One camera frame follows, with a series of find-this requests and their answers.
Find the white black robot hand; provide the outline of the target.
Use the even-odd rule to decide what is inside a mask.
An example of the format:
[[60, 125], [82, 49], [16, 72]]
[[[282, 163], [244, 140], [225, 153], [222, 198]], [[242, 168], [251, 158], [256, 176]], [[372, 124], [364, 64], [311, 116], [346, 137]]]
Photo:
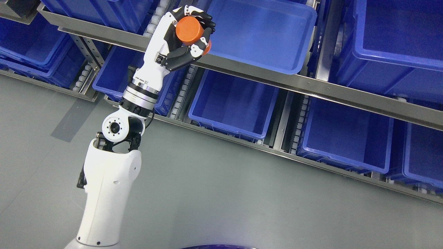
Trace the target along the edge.
[[[200, 29], [190, 42], [179, 38], [177, 29], [180, 21], [190, 17]], [[212, 16], [192, 5], [185, 5], [167, 12], [159, 21], [144, 54], [144, 63], [136, 71], [128, 87], [145, 95], [157, 94], [163, 79], [175, 71], [198, 61], [209, 51], [209, 38], [215, 32]]]

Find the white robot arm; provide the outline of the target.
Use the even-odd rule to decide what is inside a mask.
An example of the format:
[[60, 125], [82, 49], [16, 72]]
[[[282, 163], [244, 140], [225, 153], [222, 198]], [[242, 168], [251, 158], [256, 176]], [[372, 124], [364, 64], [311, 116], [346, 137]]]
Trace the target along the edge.
[[77, 184], [86, 192], [87, 202], [79, 231], [67, 249], [121, 248], [125, 208], [142, 165], [141, 137], [163, 79], [134, 77], [118, 109], [106, 116], [90, 142]]

